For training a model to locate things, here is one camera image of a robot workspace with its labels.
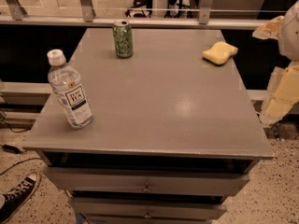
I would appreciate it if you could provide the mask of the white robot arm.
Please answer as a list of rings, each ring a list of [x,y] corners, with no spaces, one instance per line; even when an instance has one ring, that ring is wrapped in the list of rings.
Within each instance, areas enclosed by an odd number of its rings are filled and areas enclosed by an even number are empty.
[[[260,122],[270,126],[282,120],[299,103],[299,1],[283,16],[277,16],[254,30],[261,40],[276,39],[279,54],[290,63],[275,67],[263,99]]]

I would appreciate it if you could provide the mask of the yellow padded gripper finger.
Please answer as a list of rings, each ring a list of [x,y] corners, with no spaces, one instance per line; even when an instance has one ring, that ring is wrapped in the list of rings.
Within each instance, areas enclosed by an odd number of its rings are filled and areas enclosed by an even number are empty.
[[[252,36],[258,39],[278,39],[279,28],[284,21],[283,16],[277,16],[274,19],[266,22],[258,27],[252,33]]]

